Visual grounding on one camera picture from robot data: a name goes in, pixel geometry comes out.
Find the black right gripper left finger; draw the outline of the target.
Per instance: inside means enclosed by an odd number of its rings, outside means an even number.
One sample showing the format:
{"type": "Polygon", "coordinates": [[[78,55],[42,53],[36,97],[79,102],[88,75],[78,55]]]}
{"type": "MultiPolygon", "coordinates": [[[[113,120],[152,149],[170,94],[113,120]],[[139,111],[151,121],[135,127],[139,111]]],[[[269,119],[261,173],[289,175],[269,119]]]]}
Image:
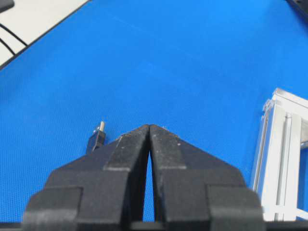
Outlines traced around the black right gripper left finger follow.
{"type": "Polygon", "coordinates": [[[141,219],[149,125],[55,169],[34,194],[25,231],[120,231],[141,219]]]}

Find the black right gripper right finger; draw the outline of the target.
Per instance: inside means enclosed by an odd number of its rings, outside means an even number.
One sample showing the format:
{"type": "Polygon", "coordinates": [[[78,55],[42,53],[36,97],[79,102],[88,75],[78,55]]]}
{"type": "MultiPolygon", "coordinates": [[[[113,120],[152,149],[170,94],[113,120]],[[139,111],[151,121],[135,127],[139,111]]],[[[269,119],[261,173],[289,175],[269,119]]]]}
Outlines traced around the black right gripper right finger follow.
{"type": "Polygon", "coordinates": [[[168,231],[264,231],[262,208],[239,169],[150,126],[155,214],[168,231]]]}

